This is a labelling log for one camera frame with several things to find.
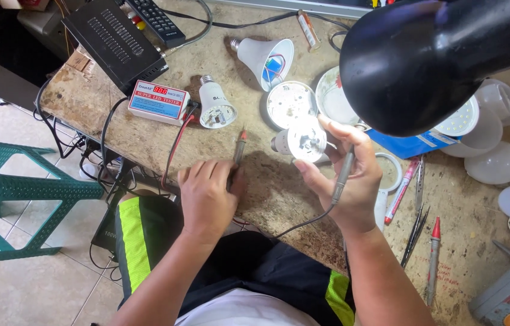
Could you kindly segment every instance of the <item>tiled floor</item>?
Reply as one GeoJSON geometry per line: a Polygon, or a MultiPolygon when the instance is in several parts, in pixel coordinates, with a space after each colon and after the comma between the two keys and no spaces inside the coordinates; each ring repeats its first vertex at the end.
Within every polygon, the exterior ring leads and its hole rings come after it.
{"type": "MultiPolygon", "coordinates": [[[[60,140],[75,136],[64,130],[60,140]]],[[[42,122],[13,106],[0,106],[0,142],[56,148],[42,122]]],[[[80,153],[60,159],[58,153],[46,159],[75,178],[80,153]]],[[[47,177],[46,170],[23,155],[14,155],[0,170],[3,174],[47,177]]],[[[53,201],[13,201],[0,207],[0,234],[14,248],[23,247],[51,212],[53,201]]],[[[104,324],[122,300],[121,283],[111,281],[110,270],[96,268],[90,261],[90,240],[106,211],[104,200],[78,202],[53,232],[46,244],[63,247],[53,256],[0,262],[0,325],[90,325],[104,324]]],[[[231,224],[226,233],[243,230],[231,224]]],[[[93,246],[92,258],[99,266],[115,266],[107,250],[93,246]]],[[[116,270],[112,277],[120,278],[116,270]]]]}

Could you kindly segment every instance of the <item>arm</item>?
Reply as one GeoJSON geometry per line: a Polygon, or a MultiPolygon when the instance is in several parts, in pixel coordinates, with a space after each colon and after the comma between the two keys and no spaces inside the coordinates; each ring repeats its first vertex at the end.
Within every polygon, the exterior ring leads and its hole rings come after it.
{"type": "MultiPolygon", "coordinates": [[[[339,203],[330,212],[347,243],[353,298],[362,326],[432,326],[434,321],[418,291],[404,273],[388,242],[375,225],[374,206],[382,170],[375,159],[369,137],[352,126],[344,126],[323,115],[319,121],[328,132],[325,152],[336,173],[350,144],[356,160],[339,203]]],[[[307,185],[317,193],[323,208],[331,203],[334,179],[328,180],[317,167],[303,160],[295,165],[307,185]]]]}
{"type": "Polygon", "coordinates": [[[118,310],[110,325],[173,325],[193,279],[211,254],[244,192],[242,169],[231,192],[232,161],[199,161],[179,171],[184,227],[148,277],[118,310]]]}

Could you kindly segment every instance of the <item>blue box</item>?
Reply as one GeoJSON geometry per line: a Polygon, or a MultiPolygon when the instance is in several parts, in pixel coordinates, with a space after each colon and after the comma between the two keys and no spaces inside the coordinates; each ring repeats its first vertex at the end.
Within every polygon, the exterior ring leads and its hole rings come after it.
{"type": "Polygon", "coordinates": [[[452,138],[432,131],[406,138],[387,136],[373,129],[367,130],[366,134],[373,141],[401,159],[438,150],[459,143],[459,139],[461,139],[461,136],[452,138]]]}

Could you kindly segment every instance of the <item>remote control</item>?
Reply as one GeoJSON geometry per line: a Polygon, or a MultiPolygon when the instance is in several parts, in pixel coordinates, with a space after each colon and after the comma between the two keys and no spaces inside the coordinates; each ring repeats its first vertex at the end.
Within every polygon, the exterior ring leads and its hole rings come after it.
{"type": "Polygon", "coordinates": [[[186,41],[186,36],[182,31],[152,0],[126,0],[126,2],[169,49],[186,41]]]}

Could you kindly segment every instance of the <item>white shirt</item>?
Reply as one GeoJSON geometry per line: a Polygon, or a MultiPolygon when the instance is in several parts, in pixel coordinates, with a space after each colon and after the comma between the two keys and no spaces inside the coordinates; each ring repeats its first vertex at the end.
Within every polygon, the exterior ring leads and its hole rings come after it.
{"type": "Polygon", "coordinates": [[[273,296],[233,289],[180,316],[174,326],[319,326],[273,296]]]}

